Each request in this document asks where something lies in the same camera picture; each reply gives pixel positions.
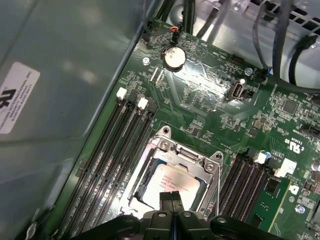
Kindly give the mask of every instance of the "side panel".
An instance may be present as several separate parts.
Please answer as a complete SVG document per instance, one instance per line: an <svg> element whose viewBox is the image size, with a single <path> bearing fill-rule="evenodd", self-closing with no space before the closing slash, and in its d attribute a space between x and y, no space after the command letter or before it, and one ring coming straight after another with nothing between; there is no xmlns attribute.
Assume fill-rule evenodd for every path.
<svg viewBox="0 0 320 240"><path fill-rule="evenodd" d="M0 86L15 62L40 72L12 131L0 134L0 239L56 201L134 46L141 12L141 0L0 2Z"/></svg>

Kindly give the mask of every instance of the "green circuit board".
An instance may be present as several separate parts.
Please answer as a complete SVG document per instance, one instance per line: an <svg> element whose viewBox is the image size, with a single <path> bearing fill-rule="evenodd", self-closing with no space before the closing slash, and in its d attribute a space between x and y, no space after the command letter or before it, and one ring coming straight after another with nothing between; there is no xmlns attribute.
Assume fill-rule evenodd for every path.
<svg viewBox="0 0 320 240"><path fill-rule="evenodd" d="M153 31L164 28L169 26L160 21L153 23ZM269 152L269 165L274 170L282 169L285 159L296 163L292 172L279 178L275 194L261 191L249 219L259 217L259 228L284 239L316 240L315 232L308 227L320 200L319 183L312 179L311 172L311 164L318 160L320 143L300 129L301 125L319 124L319 108L311 104L312 96L279 88L271 75L267 81L256 83L259 68L185 32L177 47L186 52L186 63L182 70L171 72L164 68L161 55L170 46L171 37L168 32L151 37L149 43L143 39L137 43L56 203L46 233L57 229L79 180L80 164L94 151L116 104L116 94L119 88L125 88L152 98L157 105L144 144L167 125L172 139L185 146L207 156L221 151L222 183L235 155L248 148ZM248 68L252 74L245 74ZM240 79L254 94L246 99L226 99L234 82ZM305 183L313 189L305 189ZM304 205L305 212L297 213L298 204ZM209 206L205 215L210 212Z"/></svg>

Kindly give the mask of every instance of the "motherboard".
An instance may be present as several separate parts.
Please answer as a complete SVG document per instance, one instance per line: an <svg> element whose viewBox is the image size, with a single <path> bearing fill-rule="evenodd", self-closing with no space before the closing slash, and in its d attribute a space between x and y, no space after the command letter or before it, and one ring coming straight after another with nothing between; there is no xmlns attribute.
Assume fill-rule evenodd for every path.
<svg viewBox="0 0 320 240"><path fill-rule="evenodd" d="M153 32L171 26L154 20ZM225 215L288 240L320 231L317 99L190 34L143 37L131 53L45 233L74 237L121 214Z"/></svg>

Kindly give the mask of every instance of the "sticker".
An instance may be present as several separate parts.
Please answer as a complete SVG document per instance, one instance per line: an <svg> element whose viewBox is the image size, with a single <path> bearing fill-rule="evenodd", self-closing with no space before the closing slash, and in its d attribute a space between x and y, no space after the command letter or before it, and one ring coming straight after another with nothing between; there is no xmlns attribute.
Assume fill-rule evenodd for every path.
<svg viewBox="0 0 320 240"><path fill-rule="evenodd" d="M14 127L40 72L15 62L0 87L0 134L9 134Z"/></svg>

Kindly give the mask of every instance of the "ul logo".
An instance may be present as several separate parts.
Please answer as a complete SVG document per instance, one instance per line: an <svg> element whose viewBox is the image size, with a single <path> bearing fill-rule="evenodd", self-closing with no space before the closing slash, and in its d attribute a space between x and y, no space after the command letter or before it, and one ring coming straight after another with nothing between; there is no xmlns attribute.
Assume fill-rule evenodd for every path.
<svg viewBox="0 0 320 240"><path fill-rule="evenodd" d="M0 109L9 106L9 101L13 99L16 89L4 90L0 95Z"/></svg>

